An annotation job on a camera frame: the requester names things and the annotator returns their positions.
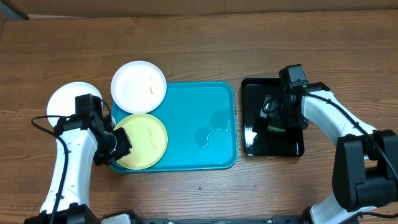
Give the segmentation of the white plate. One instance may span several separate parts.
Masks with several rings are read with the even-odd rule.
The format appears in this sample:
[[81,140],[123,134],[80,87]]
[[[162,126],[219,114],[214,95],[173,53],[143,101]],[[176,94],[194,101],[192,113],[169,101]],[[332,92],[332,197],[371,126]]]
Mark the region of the white plate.
[[71,82],[60,87],[49,99],[47,115],[70,116],[76,113],[77,96],[91,94],[102,99],[100,91],[87,82]]
[[122,110],[149,113],[164,100],[167,82],[153,63],[137,60],[120,67],[111,81],[111,96]]

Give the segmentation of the green and yellow sponge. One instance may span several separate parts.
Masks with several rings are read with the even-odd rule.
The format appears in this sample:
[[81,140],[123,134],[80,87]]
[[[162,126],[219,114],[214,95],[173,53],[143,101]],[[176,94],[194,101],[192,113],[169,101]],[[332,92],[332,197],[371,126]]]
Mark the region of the green and yellow sponge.
[[267,129],[277,133],[284,133],[286,127],[284,123],[269,123]]

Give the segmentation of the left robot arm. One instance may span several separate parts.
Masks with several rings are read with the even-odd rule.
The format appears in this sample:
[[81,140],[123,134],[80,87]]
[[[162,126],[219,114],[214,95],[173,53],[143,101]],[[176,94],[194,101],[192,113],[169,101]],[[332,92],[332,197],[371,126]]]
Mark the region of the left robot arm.
[[52,181],[40,213],[26,223],[99,223],[90,209],[92,165],[107,166],[132,147],[124,128],[105,130],[97,114],[57,116],[53,130],[57,156]]

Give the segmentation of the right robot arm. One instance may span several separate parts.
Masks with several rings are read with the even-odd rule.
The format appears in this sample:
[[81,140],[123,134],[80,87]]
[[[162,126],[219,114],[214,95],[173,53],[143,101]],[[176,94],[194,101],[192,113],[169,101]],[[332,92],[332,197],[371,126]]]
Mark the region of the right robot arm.
[[299,223],[357,223],[365,215],[397,218],[373,209],[397,201],[397,134],[377,130],[355,117],[322,82],[289,84],[267,95],[260,115],[268,130],[306,129],[311,121],[335,146],[333,192],[306,208]]

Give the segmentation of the yellow-green plate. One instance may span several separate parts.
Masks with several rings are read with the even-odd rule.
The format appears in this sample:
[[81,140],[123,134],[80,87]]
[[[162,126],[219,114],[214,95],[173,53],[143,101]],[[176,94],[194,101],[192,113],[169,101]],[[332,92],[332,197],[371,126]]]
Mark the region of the yellow-green plate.
[[132,114],[122,119],[123,128],[132,144],[130,153],[117,163],[130,170],[143,170],[160,161],[166,152],[168,134],[163,123],[150,114]]

